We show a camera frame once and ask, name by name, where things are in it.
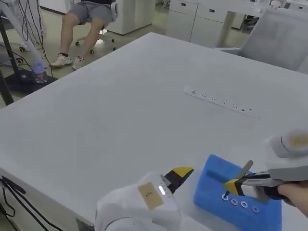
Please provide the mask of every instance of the person's leg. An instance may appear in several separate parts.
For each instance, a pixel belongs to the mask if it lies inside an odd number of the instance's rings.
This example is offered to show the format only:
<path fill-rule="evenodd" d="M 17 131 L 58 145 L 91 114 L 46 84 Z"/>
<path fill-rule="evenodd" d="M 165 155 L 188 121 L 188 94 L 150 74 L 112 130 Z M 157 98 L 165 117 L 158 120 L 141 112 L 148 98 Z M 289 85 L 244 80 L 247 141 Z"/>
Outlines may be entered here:
<path fill-rule="evenodd" d="M 94 45 L 96 44 L 98 37 L 100 35 L 101 29 L 104 27 L 104 22 L 95 17 L 91 20 L 91 29 L 83 43 L 83 52 L 81 53 L 80 57 L 85 58 L 90 51 L 93 49 Z"/>
<path fill-rule="evenodd" d="M 96 44 L 100 31 L 103 27 L 109 25 L 112 21 L 112 13 L 110 7 L 106 5 L 99 5 L 97 3 L 88 3 L 89 15 L 91 19 L 91 30 L 84 41 L 83 52 L 78 56 L 72 66 L 73 69 L 77 70 L 83 66 L 85 57 L 90 54 Z"/>
<path fill-rule="evenodd" d="M 80 19 L 73 13 L 67 13 L 62 21 L 60 53 L 68 54 L 73 42 L 73 28 L 80 23 Z"/>
<path fill-rule="evenodd" d="M 73 42 L 73 28 L 80 22 L 85 22 L 88 17 L 88 9 L 83 2 L 74 5 L 69 13 L 63 17 L 60 53 L 57 60 L 51 64 L 51 67 L 59 68 L 72 64 L 73 61 L 68 55 L 68 50 Z"/>

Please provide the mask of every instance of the human hand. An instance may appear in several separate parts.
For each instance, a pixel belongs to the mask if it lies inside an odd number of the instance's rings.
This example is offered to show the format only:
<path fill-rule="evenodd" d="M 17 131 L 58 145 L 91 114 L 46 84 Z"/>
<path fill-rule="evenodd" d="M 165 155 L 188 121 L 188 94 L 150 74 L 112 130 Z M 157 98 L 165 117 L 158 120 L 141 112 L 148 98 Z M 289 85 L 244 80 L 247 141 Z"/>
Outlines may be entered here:
<path fill-rule="evenodd" d="M 278 186 L 278 192 L 286 196 L 291 203 L 297 207 L 308 218 L 308 181 L 302 181 L 298 184 L 282 184 Z"/>

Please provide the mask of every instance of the sneaker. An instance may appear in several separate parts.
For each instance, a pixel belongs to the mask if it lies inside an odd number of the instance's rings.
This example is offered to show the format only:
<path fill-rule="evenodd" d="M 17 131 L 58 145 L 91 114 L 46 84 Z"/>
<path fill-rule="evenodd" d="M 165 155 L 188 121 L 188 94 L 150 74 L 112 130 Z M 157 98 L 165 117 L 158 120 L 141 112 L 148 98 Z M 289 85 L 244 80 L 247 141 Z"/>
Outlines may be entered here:
<path fill-rule="evenodd" d="M 71 58 L 69 56 L 65 57 L 62 54 L 58 54 L 57 60 L 55 62 L 53 62 L 52 64 L 50 64 L 50 66 L 53 67 L 53 68 L 60 68 L 60 67 L 63 67 L 63 66 L 68 66 L 72 63 L 73 63 L 73 61 L 71 60 Z"/>
<path fill-rule="evenodd" d="M 78 69 L 80 69 L 80 68 L 83 67 L 84 62 L 85 62 L 84 59 L 82 59 L 82 58 L 80 58 L 80 57 L 77 57 L 77 58 L 75 59 L 73 65 L 72 65 L 72 68 L 73 68 L 74 70 L 78 70 Z"/>

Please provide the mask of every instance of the cable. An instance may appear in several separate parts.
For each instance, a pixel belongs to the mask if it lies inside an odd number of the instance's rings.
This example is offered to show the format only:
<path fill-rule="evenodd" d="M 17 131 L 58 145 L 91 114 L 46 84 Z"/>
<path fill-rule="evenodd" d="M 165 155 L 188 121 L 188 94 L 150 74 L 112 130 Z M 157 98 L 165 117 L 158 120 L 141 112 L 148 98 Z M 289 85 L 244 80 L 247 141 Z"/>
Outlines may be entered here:
<path fill-rule="evenodd" d="M 51 227 L 57 229 L 58 231 L 63 231 L 62 229 L 60 229 L 58 226 L 52 224 L 50 221 L 48 221 L 29 201 L 28 199 L 23 196 L 16 188 L 14 188 L 13 186 L 11 186 L 7 181 L 5 181 L 4 179 L 0 179 L 0 182 L 5 185 L 8 190 L 11 192 L 11 194 L 15 197 L 15 199 L 24 207 L 24 209 L 29 212 L 29 209 L 25 206 L 25 204 L 23 204 L 20 199 L 17 197 L 17 195 L 19 197 L 21 197 L 48 225 L 50 225 Z M 37 221 L 37 217 L 31 213 L 31 211 L 29 212 L 30 215 Z"/>
<path fill-rule="evenodd" d="M 12 227 L 15 229 L 15 231 L 19 231 L 15 225 L 13 224 L 13 222 L 8 218 L 7 212 L 5 210 L 5 208 L 2 206 L 2 204 L 0 203 L 0 212 L 5 216 L 5 218 L 8 220 L 8 222 L 12 225 Z"/>
<path fill-rule="evenodd" d="M 7 207 L 9 207 L 12 211 L 13 211 L 13 215 L 10 215 L 6 212 L 6 215 L 9 216 L 9 217 L 15 217 L 15 214 L 16 214 L 16 210 L 13 206 L 11 206 L 9 203 L 8 203 L 8 200 L 6 198 L 6 192 L 5 192 L 5 188 L 2 188 L 2 192 L 3 192 L 3 197 L 4 197 L 4 201 L 5 201 L 5 204 L 7 205 Z"/>
<path fill-rule="evenodd" d="M 20 57 L 23 61 L 25 61 L 25 64 L 19 64 L 17 67 L 19 67 L 19 66 L 21 66 L 21 65 L 27 65 L 27 66 L 30 68 L 30 70 L 36 75 L 36 77 L 37 77 L 39 80 L 41 80 L 42 82 L 44 82 L 44 80 L 42 80 L 42 78 L 40 78 L 40 77 L 35 73 L 35 71 L 33 70 L 33 66 L 31 66 L 31 65 L 28 63 L 28 61 L 27 61 L 23 56 L 17 54 L 16 52 L 13 52 L 13 54 L 17 55 L 17 56 Z"/>
<path fill-rule="evenodd" d="M 50 223 L 28 200 L 25 198 L 18 190 L 13 188 L 14 192 L 20 196 L 29 206 L 32 208 L 47 224 L 49 224 L 51 227 L 55 228 L 58 231 L 63 231 L 59 227 L 55 226 L 54 224 Z"/>
<path fill-rule="evenodd" d="M 12 222 L 7 216 L 5 216 L 5 218 L 8 220 L 8 222 L 11 224 L 11 226 L 13 227 L 13 229 L 14 229 L 15 231 L 19 231 L 19 230 L 15 227 L 15 225 L 13 224 L 13 222 Z"/>
<path fill-rule="evenodd" d="M 47 63 L 49 64 L 49 66 L 51 67 L 51 63 L 50 63 L 50 61 L 49 61 L 49 59 L 48 59 L 48 57 L 47 57 L 47 54 L 46 54 L 46 51 L 45 51 L 45 47 L 44 47 L 44 36 L 43 36 L 42 19 L 41 19 L 41 15 L 40 15 L 39 0 L 36 0 L 36 2 L 37 2 L 37 11 L 38 11 L 38 18 L 39 18 L 38 20 L 39 20 L 40 32 L 38 31 L 39 29 L 38 29 L 38 27 L 37 27 L 37 25 L 36 25 L 36 23 L 35 23 L 34 16 L 33 16 L 33 13 L 32 13 L 31 7 L 30 7 L 30 2 L 29 2 L 29 0 L 26 0 L 26 9 L 25 9 L 25 10 L 23 9 L 23 7 L 22 7 L 22 5 L 21 5 L 20 0 L 17 0 L 18 6 L 19 6 L 20 10 L 22 11 L 22 13 L 23 13 L 23 15 L 24 15 L 23 21 L 26 20 L 26 21 L 29 22 L 29 19 L 28 19 L 27 15 L 26 15 L 27 6 L 29 6 L 29 11 L 30 11 L 30 14 L 31 14 L 31 17 L 32 17 L 33 25 L 34 25 L 34 27 L 35 27 L 35 29 L 36 29 L 36 31 L 37 31 L 37 35 L 38 35 L 39 41 L 36 40 L 36 37 L 35 37 L 34 32 L 33 32 L 33 30 L 32 30 L 32 27 L 30 27 L 30 29 L 31 29 L 31 31 L 32 31 L 32 34 L 34 35 L 34 39 L 35 39 L 36 43 L 39 44 L 39 45 L 41 46 L 41 48 L 42 48 L 44 58 L 46 59 L 46 61 L 47 61 Z M 26 29 L 27 29 L 27 35 L 29 35 L 29 34 L 28 34 L 28 33 L 29 33 L 29 28 L 28 28 L 28 24 L 27 24 L 27 23 L 26 23 Z M 52 69 L 52 67 L 51 67 L 51 76 L 53 77 L 53 69 Z"/>
<path fill-rule="evenodd" d="M 16 196 L 14 190 L 11 188 L 11 186 L 5 182 L 4 180 L 1 180 L 2 184 L 10 191 L 10 193 L 15 197 L 15 199 L 18 201 L 18 203 L 33 217 L 33 219 L 44 229 L 44 231 L 49 231 L 44 224 L 30 211 L 30 209 Z"/>

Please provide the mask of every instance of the metal washer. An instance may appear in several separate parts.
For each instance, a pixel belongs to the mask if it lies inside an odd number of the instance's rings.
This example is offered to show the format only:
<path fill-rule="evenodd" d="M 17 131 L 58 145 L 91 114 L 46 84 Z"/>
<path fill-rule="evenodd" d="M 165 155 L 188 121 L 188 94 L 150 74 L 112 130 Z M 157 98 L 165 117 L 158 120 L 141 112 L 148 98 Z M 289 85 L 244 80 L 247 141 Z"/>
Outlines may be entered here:
<path fill-rule="evenodd" d="M 229 197 L 228 197 L 228 196 L 225 196 L 224 193 L 221 195 L 221 198 L 222 198 L 224 201 L 228 201 L 228 200 L 229 200 Z"/>
<path fill-rule="evenodd" d="M 241 206 L 242 206 L 243 208 L 248 208 L 248 204 L 247 204 L 246 201 L 241 201 Z"/>
<path fill-rule="evenodd" d="M 257 207 L 252 207 L 252 211 L 253 211 L 254 213 L 259 213 L 259 209 L 258 209 Z"/>
<path fill-rule="evenodd" d="M 232 199 L 232 200 L 231 200 L 231 203 L 232 203 L 233 205 L 238 205 L 238 204 L 239 204 L 239 203 L 237 202 L 236 199 Z"/>

